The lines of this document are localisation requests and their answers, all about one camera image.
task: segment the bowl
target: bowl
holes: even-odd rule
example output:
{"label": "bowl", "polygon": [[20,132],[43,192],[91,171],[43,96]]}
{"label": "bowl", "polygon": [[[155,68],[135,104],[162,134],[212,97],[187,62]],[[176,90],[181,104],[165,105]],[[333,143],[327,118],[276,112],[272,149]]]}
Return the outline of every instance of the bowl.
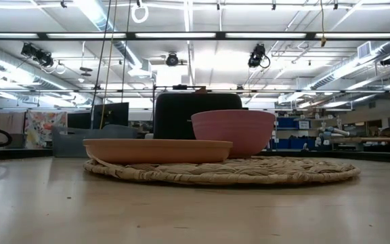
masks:
{"label": "bowl", "polygon": [[275,115],[253,110],[214,110],[192,115],[197,140],[233,142],[231,158],[261,152],[274,129]]}
{"label": "bowl", "polygon": [[159,139],[85,139],[89,157],[107,163],[218,163],[231,142]]}

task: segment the pink bowl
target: pink bowl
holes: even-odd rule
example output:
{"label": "pink bowl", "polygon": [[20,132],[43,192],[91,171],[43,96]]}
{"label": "pink bowl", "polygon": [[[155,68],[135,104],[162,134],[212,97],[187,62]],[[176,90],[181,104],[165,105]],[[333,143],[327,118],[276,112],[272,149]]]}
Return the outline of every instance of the pink bowl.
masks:
{"label": "pink bowl", "polygon": [[192,115],[197,140],[233,142],[229,157],[261,152],[274,129],[275,115],[252,110],[214,110]]}

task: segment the woven placemat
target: woven placemat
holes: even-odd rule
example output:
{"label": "woven placemat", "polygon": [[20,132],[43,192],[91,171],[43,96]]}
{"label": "woven placemat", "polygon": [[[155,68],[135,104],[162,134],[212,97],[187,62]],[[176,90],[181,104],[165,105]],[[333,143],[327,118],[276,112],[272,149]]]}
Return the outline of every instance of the woven placemat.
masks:
{"label": "woven placemat", "polygon": [[84,168],[95,174],[138,182],[179,184],[305,184],[346,180],[360,174],[349,163],[290,157],[227,159],[223,163],[114,165],[91,159]]}

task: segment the shallow tan bowl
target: shallow tan bowl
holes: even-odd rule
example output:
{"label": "shallow tan bowl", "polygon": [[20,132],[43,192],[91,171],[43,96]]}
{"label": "shallow tan bowl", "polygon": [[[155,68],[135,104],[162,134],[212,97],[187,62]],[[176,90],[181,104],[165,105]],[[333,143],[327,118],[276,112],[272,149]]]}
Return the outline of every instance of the shallow tan bowl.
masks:
{"label": "shallow tan bowl", "polygon": [[218,163],[232,142],[204,140],[85,139],[90,157],[107,163]]}

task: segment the table surface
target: table surface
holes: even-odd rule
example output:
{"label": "table surface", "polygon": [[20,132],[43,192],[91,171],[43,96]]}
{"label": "table surface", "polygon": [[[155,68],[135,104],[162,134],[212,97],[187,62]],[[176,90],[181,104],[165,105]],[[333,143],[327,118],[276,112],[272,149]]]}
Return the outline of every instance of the table surface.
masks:
{"label": "table surface", "polygon": [[176,186],[83,171],[79,159],[0,162],[0,243],[390,243],[390,163],[325,185]]}

